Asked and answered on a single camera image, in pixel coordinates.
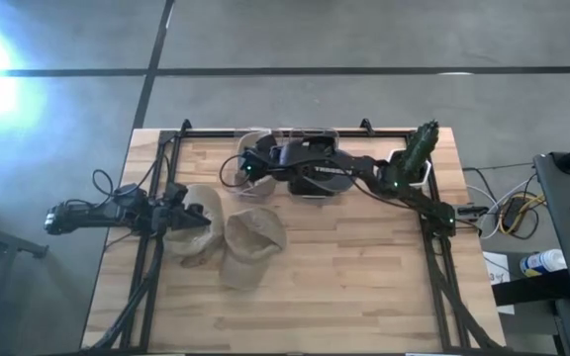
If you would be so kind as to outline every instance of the yellow cable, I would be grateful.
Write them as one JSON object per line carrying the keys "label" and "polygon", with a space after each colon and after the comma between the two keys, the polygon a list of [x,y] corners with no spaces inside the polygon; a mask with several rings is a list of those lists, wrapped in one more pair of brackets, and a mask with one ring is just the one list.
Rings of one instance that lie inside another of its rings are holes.
{"label": "yellow cable", "polygon": [[519,210],[519,213],[516,215],[516,219],[514,220],[514,223],[512,223],[512,225],[510,226],[510,228],[508,228],[507,230],[505,230],[505,228],[503,227],[503,212],[501,212],[499,214],[499,231],[501,233],[504,234],[511,234],[512,231],[514,230],[515,226],[518,226],[518,224],[521,222],[521,219],[523,218],[523,213],[527,211],[528,207],[533,203],[533,202],[539,202],[542,201],[542,204],[544,204],[544,194],[541,194],[537,197],[531,197],[529,195],[525,195],[524,193],[518,193],[515,195],[512,195],[511,197],[509,197],[505,203],[503,204],[503,206],[511,199],[511,198],[518,198],[518,197],[524,197],[525,200],[527,200],[527,202],[521,207],[521,209]]}

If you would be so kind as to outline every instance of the white bottle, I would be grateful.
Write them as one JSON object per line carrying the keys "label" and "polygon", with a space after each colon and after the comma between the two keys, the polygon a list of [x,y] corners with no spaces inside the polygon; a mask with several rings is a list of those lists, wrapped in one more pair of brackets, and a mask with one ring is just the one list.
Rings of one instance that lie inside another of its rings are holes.
{"label": "white bottle", "polygon": [[521,260],[521,271],[528,277],[566,269],[564,255],[560,249],[535,253]]}

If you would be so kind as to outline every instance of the butcher block tabletop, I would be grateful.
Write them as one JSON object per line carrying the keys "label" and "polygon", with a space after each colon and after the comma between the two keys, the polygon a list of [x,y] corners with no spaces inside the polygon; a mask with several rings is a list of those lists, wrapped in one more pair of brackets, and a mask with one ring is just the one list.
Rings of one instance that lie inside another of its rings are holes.
{"label": "butcher block tabletop", "polygon": [[[137,183],[144,177],[155,159],[159,132],[134,131],[122,184]],[[253,291],[220,284],[222,251],[208,263],[186,269],[179,264],[181,259],[167,250],[149,352],[440,351],[417,213],[377,202],[355,187],[318,205],[292,199],[287,184],[279,183],[266,202],[242,202],[226,191],[218,178],[222,162],[234,154],[236,143],[235,138],[182,138],[175,181],[216,189],[226,217],[252,206],[274,211],[286,226],[287,248],[272,258],[260,286]],[[352,155],[386,158],[391,149],[405,147],[405,142],[392,137],[341,137],[339,147]],[[432,162],[440,198],[449,204],[467,204],[452,129],[440,129]],[[160,187],[164,186],[165,169]],[[112,228],[107,243],[126,233],[124,228]],[[488,334],[504,344],[476,231],[460,228],[451,242],[463,303]],[[83,345],[96,342],[125,306],[137,250],[138,237],[131,236],[105,252]],[[458,345],[448,305],[446,314],[452,344]],[[137,317],[135,344],[141,327],[142,318]]]}

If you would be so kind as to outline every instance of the concrete floor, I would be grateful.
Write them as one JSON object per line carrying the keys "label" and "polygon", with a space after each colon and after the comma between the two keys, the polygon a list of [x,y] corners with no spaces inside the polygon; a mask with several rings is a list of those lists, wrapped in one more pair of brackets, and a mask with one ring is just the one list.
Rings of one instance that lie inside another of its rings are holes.
{"label": "concrete floor", "polygon": [[[0,68],[146,68],[163,5],[0,0]],[[160,67],[570,65],[570,0],[177,0],[169,25]],[[78,348],[106,230],[48,236],[45,212],[100,199],[95,168],[120,178],[142,87],[141,77],[0,79],[0,228],[50,245],[47,259],[15,265],[0,354]],[[436,118],[454,128],[464,166],[518,163],[570,149],[570,74],[157,78],[144,126],[185,118],[198,128]],[[530,174],[486,172],[497,195]],[[533,239],[496,235],[484,249],[556,246],[541,216]],[[518,349],[550,348],[505,327]]]}

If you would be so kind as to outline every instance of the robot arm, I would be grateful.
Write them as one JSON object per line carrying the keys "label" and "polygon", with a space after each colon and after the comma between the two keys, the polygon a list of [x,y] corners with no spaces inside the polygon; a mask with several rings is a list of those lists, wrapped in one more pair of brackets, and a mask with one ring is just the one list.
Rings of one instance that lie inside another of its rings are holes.
{"label": "robot arm", "polygon": [[181,203],[186,187],[169,183],[167,194],[151,201],[136,184],[114,191],[107,203],[91,205],[67,201],[47,211],[45,230],[49,234],[70,233],[79,227],[128,227],[134,233],[166,233],[172,230],[210,224],[203,214],[203,206]]}
{"label": "robot arm", "polygon": [[336,154],[335,137],[327,135],[304,137],[278,146],[273,136],[262,138],[255,147],[241,155],[243,170],[250,182],[266,175],[277,181],[292,182],[307,177],[318,179],[332,175],[348,175],[361,179],[370,192],[380,199],[398,199],[429,220],[438,234],[455,235],[454,209],[435,202],[410,182],[419,177],[419,170],[437,142],[438,124],[425,124],[413,135],[402,156],[392,161],[370,156],[352,157]]}

